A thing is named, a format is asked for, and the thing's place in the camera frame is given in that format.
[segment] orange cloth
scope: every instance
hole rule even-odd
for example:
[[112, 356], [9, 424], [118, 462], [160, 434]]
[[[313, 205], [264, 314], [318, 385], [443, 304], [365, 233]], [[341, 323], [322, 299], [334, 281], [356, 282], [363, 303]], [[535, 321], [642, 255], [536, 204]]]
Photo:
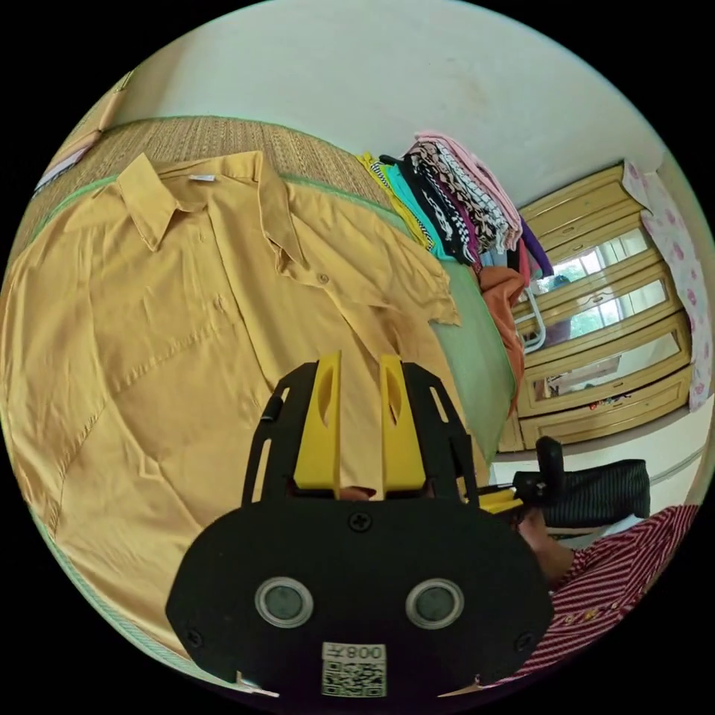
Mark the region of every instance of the orange cloth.
[[531, 283], [531, 269], [529, 268], [529, 252], [524, 239], [519, 239], [519, 274], [524, 278], [524, 288]]
[[477, 280], [514, 372], [516, 390], [509, 407], [509, 415], [511, 415], [516, 408], [521, 380], [524, 377], [524, 344], [516, 330], [516, 322], [512, 315], [512, 308], [524, 289], [524, 277], [505, 266], [484, 266], [477, 274]]

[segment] shirt sleeve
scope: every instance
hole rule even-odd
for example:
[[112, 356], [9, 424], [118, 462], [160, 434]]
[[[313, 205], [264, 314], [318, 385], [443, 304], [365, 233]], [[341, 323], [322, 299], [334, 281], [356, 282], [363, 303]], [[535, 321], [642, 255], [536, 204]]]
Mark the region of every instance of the shirt sleeve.
[[553, 618], [536, 650], [511, 680], [577, 654], [616, 626], [640, 601], [696, 516], [697, 506], [670, 506], [627, 531], [575, 552], [551, 594]]
[[657, 570], [685, 536], [697, 511], [697, 505], [669, 506], [624, 532], [598, 539], [585, 549], [575, 550], [573, 564], [553, 589], [554, 592], [585, 576], [614, 554], [629, 548], [639, 551], [643, 549], [641, 561], [645, 560], [649, 565], [644, 576], [652, 571], [654, 564], [657, 564]]

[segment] shirt pocket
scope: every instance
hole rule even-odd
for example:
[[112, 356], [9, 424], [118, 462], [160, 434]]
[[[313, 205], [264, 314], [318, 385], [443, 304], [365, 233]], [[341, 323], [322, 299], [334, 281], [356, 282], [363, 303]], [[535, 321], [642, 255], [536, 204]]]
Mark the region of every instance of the shirt pocket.
[[130, 218], [89, 245], [93, 347], [111, 393], [239, 319], [205, 212], [176, 212], [153, 250]]

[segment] purple cloth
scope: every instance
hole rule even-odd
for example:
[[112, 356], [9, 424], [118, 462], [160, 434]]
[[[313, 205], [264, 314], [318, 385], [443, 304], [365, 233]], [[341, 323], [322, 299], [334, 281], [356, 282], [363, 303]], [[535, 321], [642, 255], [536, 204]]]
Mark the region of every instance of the purple cloth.
[[553, 266], [549, 261], [546, 252], [541, 248], [541, 244], [538, 242], [534, 232], [528, 227], [527, 222], [524, 217], [519, 215], [521, 219], [521, 237], [524, 239], [524, 245], [527, 247], [527, 251], [533, 256], [538, 267], [541, 268], [541, 272], [544, 276], [553, 275]]

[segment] pink folded cloth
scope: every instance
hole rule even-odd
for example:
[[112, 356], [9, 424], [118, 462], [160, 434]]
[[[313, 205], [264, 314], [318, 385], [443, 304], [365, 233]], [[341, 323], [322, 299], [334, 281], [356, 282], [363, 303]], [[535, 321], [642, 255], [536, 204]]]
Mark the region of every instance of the pink folded cloth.
[[449, 149], [452, 155], [457, 159], [468, 174], [471, 174], [476, 181], [484, 187], [484, 190], [489, 193], [494, 201], [500, 206], [506, 222], [509, 224], [510, 230], [506, 238], [506, 247], [510, 250], [516, 248], [518, 239], [521, 237], [521, 216], [514, 206], [514, 203], [509, 198], [507, 193], [501, 187], [494, 174], [489, 170], [489, 167], [473, 153], [463, 147], [456, 139], [452, 139], [445, 134], [435, 131], [423, 131], [415, 134], [415, 139], [427, 142], [439, 142], [445, 148]]

